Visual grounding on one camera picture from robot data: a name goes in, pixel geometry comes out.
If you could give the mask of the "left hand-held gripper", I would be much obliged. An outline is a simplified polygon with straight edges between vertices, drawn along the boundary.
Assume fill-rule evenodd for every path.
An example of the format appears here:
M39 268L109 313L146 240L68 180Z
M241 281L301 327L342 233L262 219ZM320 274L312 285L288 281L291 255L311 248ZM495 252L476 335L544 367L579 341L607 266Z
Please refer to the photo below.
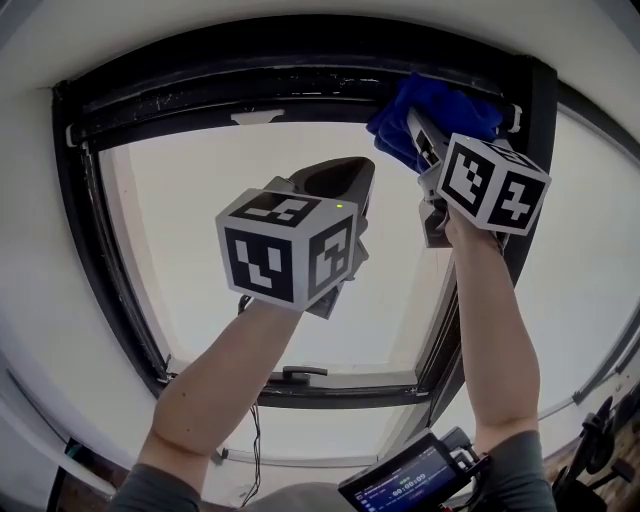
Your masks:
M368 258L359 229L366 226L374 176L369 158L342 157L243 192L215 218L229 288L330 317L344 282Z

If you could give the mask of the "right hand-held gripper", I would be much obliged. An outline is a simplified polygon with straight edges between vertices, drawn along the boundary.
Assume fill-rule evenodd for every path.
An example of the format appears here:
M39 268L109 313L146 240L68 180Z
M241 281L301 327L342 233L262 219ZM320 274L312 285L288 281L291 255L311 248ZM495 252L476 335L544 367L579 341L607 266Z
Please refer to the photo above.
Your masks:
M411 108L407 127L416 157L413 170L424 199L419 214L426 246L448 248L445 226L456 210L475 227L506 235L531 230L551 177L527 156L468 136L445 136L424 113Z

